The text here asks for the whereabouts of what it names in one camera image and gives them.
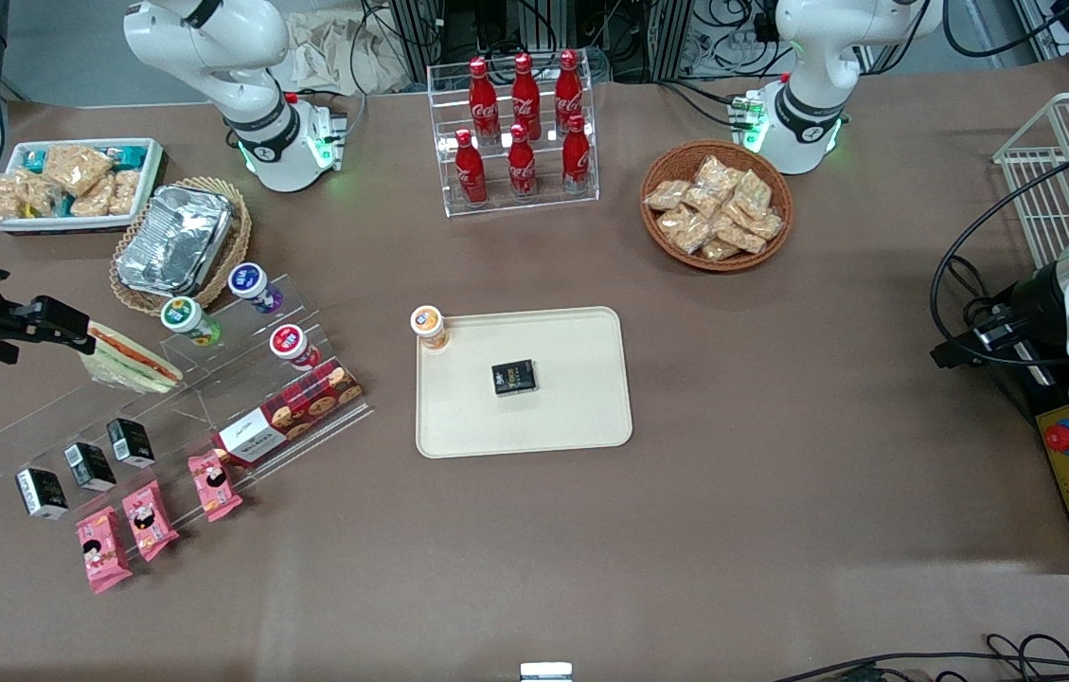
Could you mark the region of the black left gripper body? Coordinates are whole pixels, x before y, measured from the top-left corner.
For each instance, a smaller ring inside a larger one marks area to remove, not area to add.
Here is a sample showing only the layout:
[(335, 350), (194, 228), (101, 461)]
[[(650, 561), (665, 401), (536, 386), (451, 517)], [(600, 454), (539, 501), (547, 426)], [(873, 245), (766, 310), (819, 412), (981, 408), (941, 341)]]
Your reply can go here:
[(1032, 366), (1067, 363), (1063, 294), (1057, 267), (1044, 266), (993, 296), (970, 303), (970, 329), (976, 355), (970, 362)]

